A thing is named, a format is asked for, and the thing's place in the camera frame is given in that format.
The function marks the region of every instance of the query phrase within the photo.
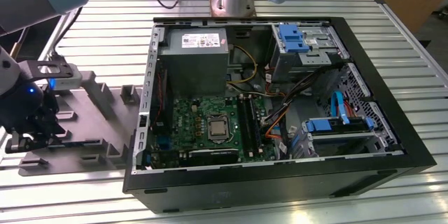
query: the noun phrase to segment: expansion slot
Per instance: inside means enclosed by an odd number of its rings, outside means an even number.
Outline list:
[[[241,95],[237,98],[237,109],[243,155],[246,157],[253,157],[254,154],[262,153],[262,149],[259,126],[250,95],[247,97]]]

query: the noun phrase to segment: blue plastic clip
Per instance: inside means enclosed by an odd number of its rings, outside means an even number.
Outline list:
[[[307,132],[313,131],[330,131],[330,125],[327,119],[315,119],[306,122]]]
[[[369,130],[374,129],[374,123],[370,118],[365,118],[365,123],[366,123]]]
[[[307,52],[309,46],[302,41],[297,25],[278,25],[278,36],[285,44],[285,52]]]
[[[347,116],[345,112],[343,96],[339,91],[334,91],[333,95],[330,96],[330,116],[337,116],[337,110],[338,110],[338,114],[342,119],[343,124],[349,124],[350,121],[347,120]]]

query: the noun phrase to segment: green motherboard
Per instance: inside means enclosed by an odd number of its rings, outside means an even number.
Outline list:
[[[265,116],[263,100],[253,98],[257,119]],[[225,141],[209,140],[209,118],[225,118],[229,137]],[[175,99],[173,109],[171,150],[206,148],[235,148],[239,151],[239,163],[274,160],[273,145],[262,144],[258,155],[243,155],[241,127],[237,114],[237,98],[215,97]]]

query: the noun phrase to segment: barcode label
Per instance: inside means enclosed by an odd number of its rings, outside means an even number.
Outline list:
[[[181,43],[182,48],[203,48],[221,46],[218,34],[185,34],[181,37]]]
[[[282,151],[282,153],[286,154],[287,147],[285,146],[285,144],[282,142],[279,142],[278,148]]]

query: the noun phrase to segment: metal workbench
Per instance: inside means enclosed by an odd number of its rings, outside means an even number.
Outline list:
[[[346,19],[438,165],[357,197],[154,215],[121,193],[122,170],[19,177],[22,154],[0,154],[0,222],[448,223],[448,78],[402,23],[373,0],[289,0],[278,6],[257,0],[255,6],[257,16]],[[151,18],[207,12],[207,0],[182,1],[173,10],[154,0],[90,0],[58,53],[109,87],[141,85]]]

